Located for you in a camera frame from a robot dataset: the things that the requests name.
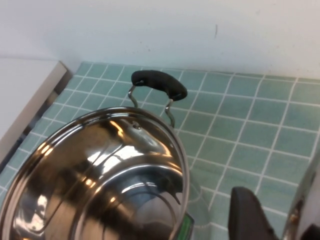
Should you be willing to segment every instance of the pot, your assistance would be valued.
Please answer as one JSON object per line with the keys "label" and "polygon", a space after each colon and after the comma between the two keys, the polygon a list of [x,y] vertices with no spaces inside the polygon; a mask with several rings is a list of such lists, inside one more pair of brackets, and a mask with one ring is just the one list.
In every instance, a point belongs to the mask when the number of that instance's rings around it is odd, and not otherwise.
{"label": "pot", "polygon": [[[292,201],[283,240],[320,239],[320,153],[310,163]],[[244,187],[232,189],[230,240],[278,240],[258,198]]]}
{"label": "pot", "polygon": [[[81,116],[33,152],[4,200],[2,240],[210,238],[208,206],[170,113],[186,88],[153,70],[133,73],[132,84],[135,107]],[[166,92],[171,126],[137,108],[138,86]]]}

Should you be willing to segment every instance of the metal object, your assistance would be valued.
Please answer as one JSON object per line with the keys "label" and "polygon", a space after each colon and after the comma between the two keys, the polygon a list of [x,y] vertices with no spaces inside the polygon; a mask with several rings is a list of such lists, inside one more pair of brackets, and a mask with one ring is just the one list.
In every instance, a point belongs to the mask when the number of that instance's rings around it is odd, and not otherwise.
{"label": "metal object", "polygon": [[[137,107],[138,107],[138,102],[137,102],[137,100],[136,100],[136,99],[134,98],[134,96],[133,96],[133,92],[134,92],[135,88],[136,88],[135,85],[133,85],[133,86],[130,88],[130,90],[129,90],[129,92],[128,92],[128,97],[131,99],[134,107],[137,108]],[[169,100],[169,103],[165,106],[165,114],[166,114],[166,115],[169,117],[169,119],[170,119],[170,126],[174,128],[176,121],[175,121],[175,117],[174,117],[173,114],[170,112],[170,107],[171,107],[171,105],[172,105],[173,102],[174,102],[174,101],[173,101],[172,99]]]}
{"label": "metal object", "polygon": [[46,139],[0,214],[2,240],[209,238],[208,206],[179,138],[134,107],[89,113]]}
{"label": "metal object", "polygon": [[296,191],[284,228],[284,240],[302,239],[312,225],[320,228],[319,200],[320,153],[310,163]]}

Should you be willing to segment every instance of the green tile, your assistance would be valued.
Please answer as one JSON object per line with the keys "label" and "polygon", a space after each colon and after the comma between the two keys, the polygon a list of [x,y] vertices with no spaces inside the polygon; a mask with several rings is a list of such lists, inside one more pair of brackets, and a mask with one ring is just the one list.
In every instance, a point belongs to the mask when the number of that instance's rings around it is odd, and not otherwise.
{"label": "green tile", "polygon": [[162,72],[169,74],[170,76],[174,77],[177,80],[180,78],[182,73],[181,70],[175,70],[175,69],[163,69]]}
{"label": "green tile", "polygon": [[264,169],[269,151],[256,147],[237,145],[229,165],[234,168],[260,174]]}
{"label": "green tile", "polygon": [[284,115],[286,103],[257,99],[254,102],[249,120],[279,124]]}
{"label": "green tile", "polygon": [[179,132],[179,138],[184,146],[186,154],[195,157],[204,139],[203,136]]}
{"label": "green tile", "polygon": [[26,136],[26,138],[21,143],[20,148],[32,152],[37,147],[36,144],[39,141],[39,139],[39,136],[29,133],[28,136]]}
{"label": "green tile", "polygon": [[217,187],[223,171],[224,168],[222,166],[204,162],[198,159],[193,164],[191,173],[202,187],[214,190]]}
{"label": "green tile", "polygon": [[112,97],[124,98],[128,94],[130,88],[130,83],[116,82],[108,95]]}
{"label": "green tile", "polygon": [[245,119],[248,115],[252,99],[226,96],[221,105],[219,115]]}
{"label": "green tile", "polygon": [[121,66],[121,65],[108,65],[108,67],[106,68],[101,78],[109,79],[109,80],[117,80],[123,68],[124,66]]}
{"label": "green tile", "polygon": [[51,120],[41,118],[32,129],[32,132],[36,134],[43,134],[50,123]]}
{"label": "green tile", "polygon": [[252,77],[252,78],[259,78],[261,79],[263,75],[261,74],[254,74],[254,73],[236,73],[236,76],[243,76],[243,77]]}
{"label": "green tile", "polygon": [[155,66],[143,66],[142,70],[153,70],[153,71],[161,71],[162,68]]}
{"label": "green tile", "polygon": [[286,80],[286,81],[294,81],[296,77],[291,76],[275,76],[275,75],[266,75],[265,79],[273,79],[273,80]]}
{"label": "green tile", "polygon": [[48,110],[45,111],[43,116],[49,119],[54,119],[60,109],[62,109],[62,105],[53,103]]}
{"label": "green tile", "polygon": [[151,104],[166,105],[168,101],[169,101],[169,98],[166,93],[164,93],[163,91],[155,90],[155,89],[152,89],[151,93],[146,98],[146,102]]}
{"label": "green tile", "polygon": [[234,143],[206,138],[198,157],[218,164],[226,164],[234,145]]}
{"label": "green tile", "polygon": [[257,97],[266,99],[288,100],[292,82],[263,80]]}
{"label": "green tile", "polygon": [[28,153],[18,149],[15,151],[14,155],[11,157],[8,165],[15,169],[19,169],[22,166],[22,164],[27,160],[28,156],[29,156]]}
{"label": "green tile", "polygon": [[50,136],[52,135],[54,132],[56,132],[58,129],[62,128],[65,124],[58,122],[58,121],[53,121],[49,127],[47,128],[47,130],[44,132],[45,136]]}
{"label": "green tile", "polygon": [[206,189],[201,189],[201,197],[207,206],[209,206],[213,195],[214,195],[214,193],[212,191],[208,191]]}
{"label": "green tile", "polygon": [[3,190],[2,193],[0,194],[0,206],[2,206],[6,195],[7,195],[7,191]]}
{"label": "green tile", "polygon": [[317,131],[320,124],[320,107],[290,103],[283,124]]}
{"label": "green tile", "polygon": [[99,108],[104,99],[104,96],[89,95],[81,107],[84,109],[95,111]]}
{"label": "green tile", "polygon": [[316,136],[312,132],[282,128],[276,141],[275,149],[309,157]]}
{"label": "green tile", "polygon": [[201,90],[223,94],[226,91],[231,75],[208,73],[204,79]]}
{"label": "green tile", "polygon": [[213,225],[211,225],[210,227],[211,227],[210,240],[229,240],[229,234],[227,230],[223,230]]}
{"label": "green tile", "polygon": [[185,99],[175,101],[172,104],[172,107],[181,108],[181,109],[190,109],[192,103],[195,100],[197,93],[196,92],[188,92],[188,96]]}
{"label": "green tile", "polygon": [[59,112],[59,114],[56,116],[55,120],[68,123],[73,119],[77,110],[78,109],[75,107],[64,106]]}
{"label": "green tile", "polygon": [[108,80],[99,80],[99,82],[95,85],[92,92],[95,94],[107,95],[112,86],[115,84],[114,81]]}
{"label": "green tile", "polygon": [[295,186],[263,178],[257,197],[263,206],[287,213],[296,190]]}
{"label": "green tile", "polygon": [[145,103],[143,105],[143,109],[153,113],[156,116],[160,116],[162,111],[164,110],[162,106],[157,106],[157,105],[148,104],[148,103]]}
{"label": "green tile", "polygon": [[139,70],[141,70],[140,66],[125,66],[118,80],[131,83],[131,75]]}
{"label": "green tile", "polygon": [[92,63],[82,62],[78,70],[76,71],[76,75],[85,76],[89,71],[91,65]]}
{"label": "green tile", "polygon": [[123,103],[121,104],[122,107],[134,107],[133,102],[130,99],[126,99],[123,101]]}
{"label": "green tile", "polygon": [[184,71],[181,76],[180,82],[188,90],[198,90],[201,82],[205,76],[205,72],[200,71]]}
{"label": "green tile", "polygon": [[16,175],[16,171],[9,168],[9,167],[4,167],[0,174],[0,186],[5,188],[9,183],[12,181],[14,176]]}
{"label": "green tile", "polygon": [[[185,120],[188,111],[186,110],[180,110],[180,109],[175,109],[171,108],[170,112],[173,114],[174,119],[175,119],[175,128],[179,129],[181,127],[181,124]],[[165,112],[162,113],[161,117],[167,122],[170,123],[170,119],[168,118],[167,114]]]}
{"label": "green tile", "polygon": [[195,159],[193,157],[189,157],[189,156],[187,157],[187,159],[188,159],[188,166],[189,166],[189,170],[190,170]]}
{"label": "green tile", "polygon": [[64,104],[70,98],[73,91],[65,89],[60,93],[60,95],[56,98],[55,102],[59,104]]}
{"label": "green tile", "polygon": [[247,122],[240,137],[240,142],[270,148],[278,128],[260,123]]}
{"label": "green tile", "polygon": [[94,88],[97,82],[98,82],[98,79],[85,77],[83,78],[82,82],[79,84],[79,86],[76,89],[78,91],[89,93]]}
{"label": "green tile", "polygon": [[258,186],[259,177],[246,172],[227,169],[219,187],[219,192],[231,194],[233,187],[245,187],[251,191],[255,191]]}
{"label": "green tile", "polygon": [[298,184],[308,165],[309,162],[306,159],[273,152],[265,175]]}
{"label": "green tile", "polygon": [[102,102],[101,106],[99,107],[99,109],[119,107],[122,101],[123,100],[119,98],[106,97],[105,100]]}
{"label": "green tile", "polygon": [[213,200],[213,204],[210,208],[211,222],[219,224],[224,227],[228,227],[230,198],[216,195]]}
{"label": "green tile", "polygon": [[212,93],[199,92],[193,104],[192,110],[215,114],[223,96]]}
{"label": "green tile", "polygon": [[270,225],[272,226],[275,234],[278,236],[278,238],[281,238],[285,229],[287,217],[268,210],[265,210],[264,213]]}
{"label": "green tile", "polygon": [[78,112],[73,116],[73,119],[76,119],[78,117],[81,117],[87,113],[90,113],[91,111],[85,110],[85,109],[79,109]]}
{"label": "green tile", "polygon": [[66,85],[66,89],[71,89],[71,90],[74,90],[78,87],[79,83],[81,82],[81,80],[83,79],[83,77],[81,76],[73,76],[68,84]]}
{"label": "green tile", "polygon": [[150,93],[150,91],[151,91],[150,87],[139,86],[134,89],[133,96],[137,101],[143,102],[146,99],[146,97],[148,96],[148,94]]}
{"label": "green tile", "polygon": [[190,112],[182,126],[183,130],[197,134],[206,134],[213,120],[210,115],[197,112]]}
{"label": "green tile", "polygon": [[299,79],[298,79],[298,82],[301,82],[301,83],[320,84],[320,79],[299,78]]}
{"label": "green tile", "polygon": [[294,87],[291,101],[320,104],[320,85],[297,83]]}
{"label": "green tile", "polygon": [[216,138],[236,141],[244,121],[217,116],[209,135]]}
{"label": "green tile", "polygon": [[74,92],[69,98],[69,100],[66,102],[66,104],[73,107],[80,107],[84,100],[87,98],[87,96],[87,93]]}
{"label": "green tile", "polygon": [[106,67],[107,66],[105,64],[93,64],[86,76],[92,78],[100,78],[106,70]]}
{"label": "green tile", "polygon": [[228,94],[254,96],[260,79],[234,76],[228,88]]}

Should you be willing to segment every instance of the stainless steel pot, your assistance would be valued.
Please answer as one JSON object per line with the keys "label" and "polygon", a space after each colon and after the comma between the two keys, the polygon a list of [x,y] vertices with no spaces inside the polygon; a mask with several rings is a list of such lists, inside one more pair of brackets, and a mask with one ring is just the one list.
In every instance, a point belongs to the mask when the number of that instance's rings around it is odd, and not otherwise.
{"label": "stainless steel pot", "polygon": [[206,240],[208,207],[171,126],[137,108],[136,86],[186,88],[158,71],[132,75],[136,107],[84,115],[46,139],[14,179],[0,215],[2,240]]}

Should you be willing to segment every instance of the tiled countertop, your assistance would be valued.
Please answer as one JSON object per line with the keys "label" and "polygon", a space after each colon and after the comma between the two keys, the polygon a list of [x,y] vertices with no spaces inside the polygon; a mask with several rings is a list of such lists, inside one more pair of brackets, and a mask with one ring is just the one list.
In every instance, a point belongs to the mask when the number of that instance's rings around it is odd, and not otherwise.
{"label": "tiled countertop", "polygon": [[[57,129],[97,109],[132,106],[127,97],[131,74],[142,68],[81,64],[0,174],[0,201],[23,162]],[[298,183],[320,146],[320,80],[161,70],[188,88],[188,97],[175,102],[172,113],[208,204],[213,239],[228,239],[233,186],[257,194],[280,235]],[[133,94],[140,107],[168,121],[165,93],[138,87]]]}

